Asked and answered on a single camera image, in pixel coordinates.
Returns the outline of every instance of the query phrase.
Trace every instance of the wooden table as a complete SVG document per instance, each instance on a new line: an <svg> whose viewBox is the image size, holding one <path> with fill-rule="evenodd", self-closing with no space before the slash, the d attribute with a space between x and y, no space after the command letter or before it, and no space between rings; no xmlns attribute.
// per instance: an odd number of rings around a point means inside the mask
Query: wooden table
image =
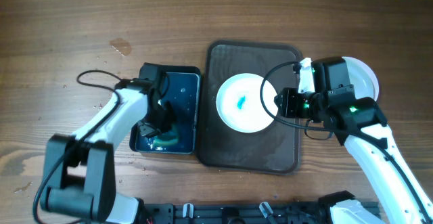
<svg viewBox="0 0 433 224"><path fill-rule="evenodd" d="M313 59L363 60L379 78L379 104L405 160L433 196L432 7L432 0L0 0L0 223L33 222L45 143L84 125L110 98L78 85L78 73L97 68L132 78L144 62L204 71L208 46L221 38L289 43ZM110 46L117 38L131 44L130 55ZM142 156L128 140L116 152L117 189L147 203L316 200L344 189L377 200L335 139L303 138L300 170L287 177Z"/></svg>

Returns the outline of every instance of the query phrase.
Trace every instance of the wood grain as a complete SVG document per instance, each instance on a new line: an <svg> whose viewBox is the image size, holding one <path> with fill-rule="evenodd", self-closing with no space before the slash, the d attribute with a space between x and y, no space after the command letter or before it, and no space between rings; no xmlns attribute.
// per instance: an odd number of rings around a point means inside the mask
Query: wood grain
<svg viewBox="0 0 433 224"><path fill-rule="evenodd" d="M46 141L84 125L109 99L77 85L78 73L98 68L131 78L144 62L204 71L207 47L221 38L289 43L313 59L349 55L369 64L398 146L433 196L432 1L0 0L0 223L32 223ZM109 45L117 38L131 44L130 55ZM211 169L193 156L142 156L127 141L116 152L118 191L148 203L316 200L343 189L376 200L334 139L304 138L300 170L288 177Z"/></svg>

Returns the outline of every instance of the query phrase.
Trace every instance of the tabletop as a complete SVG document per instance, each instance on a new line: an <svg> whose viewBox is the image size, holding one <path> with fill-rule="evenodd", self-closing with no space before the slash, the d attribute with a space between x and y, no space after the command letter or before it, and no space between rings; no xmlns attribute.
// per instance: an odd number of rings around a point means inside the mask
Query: tabletop
<svg viewBox="0 0 433 224"><path fill-rule="evenodd" d="M368 64L398 147L433 196L433 0L0 0L0 223L33 223L45 144L69 134L111 94L75 82L88 69L123 78L144 62L197 66L217 39L287 43L313 59ZM128 54L111 42L123 39ZM112 86L106 76L88 81ZM115 154L116 187L146 203L222 204L317 200L348 190L377 200L355 160L335 139L302 138L295 175L209 168L194 156ZM49 223L70 220L41 213Z"/></svg>

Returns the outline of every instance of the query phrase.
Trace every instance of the white plate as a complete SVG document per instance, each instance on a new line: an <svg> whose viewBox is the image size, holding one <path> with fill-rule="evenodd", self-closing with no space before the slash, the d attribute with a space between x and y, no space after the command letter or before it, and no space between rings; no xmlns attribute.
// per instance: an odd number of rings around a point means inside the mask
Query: white plate
<svg viewBox="0 0 433 224"><path fill-rule="evenodd" d="M216 95L216 110L223 122L242 133L254 133L268 127L271 118L260 102L260 86L263 77L256 74L238 74L227 79ZM263 99L268 110L275 116L278 107L273 98L277 92L266 82L263 87Z"/></svg>
<svg viewBox="0 0 433 224"><path fill-rule="evenodd" d="M379 97L379 82L373 70L361 60L343 57L347 64L350 83L355 87L355 97L361 99L371 97L375 101Z"/></svg>

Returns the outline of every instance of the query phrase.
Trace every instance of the wooden surface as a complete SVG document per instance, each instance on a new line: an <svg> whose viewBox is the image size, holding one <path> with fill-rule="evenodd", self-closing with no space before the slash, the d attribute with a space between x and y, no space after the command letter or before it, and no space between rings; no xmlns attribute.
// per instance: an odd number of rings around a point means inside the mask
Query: wooden surface
<svg viewBox="0 0 433 224"><path fill-rule="evenodd" d="M204 71L206 49L220 38L289 43L313 59L363 60L379 78L380 106L402 155L433 196L432 4L0 0L0 223L32 223L46 141L84 125L109 99L107 91L76 84L78 73L97 68L132 78L144 62ZM131 54L122 57L110 46L117 38L131 44ZM114 83L105 76L87 79ZM335 139L304 138L300 170L288 177L211 169L194 157L141 156L129 149L128 140L116 152L116 176L122 180L117 189L148 203L316 200L344 189L361 200L376 200L357 163ZM54 223L69 220L42 216Z"/></svg>

